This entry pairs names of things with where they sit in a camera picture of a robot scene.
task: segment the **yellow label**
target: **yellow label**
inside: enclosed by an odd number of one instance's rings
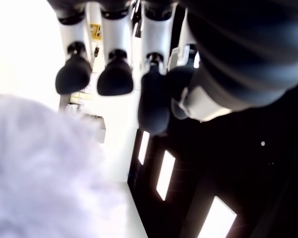
[[[90,24],[91,37],[93,40],[101,40],[101,26],[98,24]]]

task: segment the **white fur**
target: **white fur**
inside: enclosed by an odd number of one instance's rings
[[[0,238],[122,238],[124,197],[102,176],[97,128],[0,98]]]

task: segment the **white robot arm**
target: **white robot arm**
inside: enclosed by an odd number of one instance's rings
[[[48,0],[60,23],[66,64],[56,78],[60,94],[89,83],[93,53],[86,20],[87,0]],[[106,67],[97,92],[131,93],[132,27],[130,0],[97,0],[101,6]],[[233,9],[224,0],[181,0],[186,10],[176,67],[170,68],[170,42],[177,0],[142,1],[141,129],[162,133],[170,108],[179,119],[208,121],[279,99],[298,84],[298,20],[282,13],[288,5],[261,2]],[[262,16],[262,9],[270,14]],[[200,67],[193,67],[199,53]]]

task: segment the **white wall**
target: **white wall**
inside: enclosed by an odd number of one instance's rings
[[[57,110],[55,77],[64,62],[57,19],[46,0],[0,1],[0,93]]]
[[[89,107],[105,119],[105,170],[113,181],[127,181],[138,128],[140,45],[135,39],[136,90],[115,98],[96,96]],[[0,1],[0,93],[30,98],[57,110],[60,97],[55,91],[55,77],[64,62],[58,21],[46,0]],[[102,71],[101,57],[95,66],[94,71]]]

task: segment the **black panel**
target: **black panel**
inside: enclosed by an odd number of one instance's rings
[[[171,118],[167,136],[150,139],[143,166],[140,142],[138,132],[128,183],[149,238],[196,238],[214,196],[237,213],[227,238],[298,236],[298,87],[268,107],[210,122]],[[162,201],[165,150],[176,162]]]

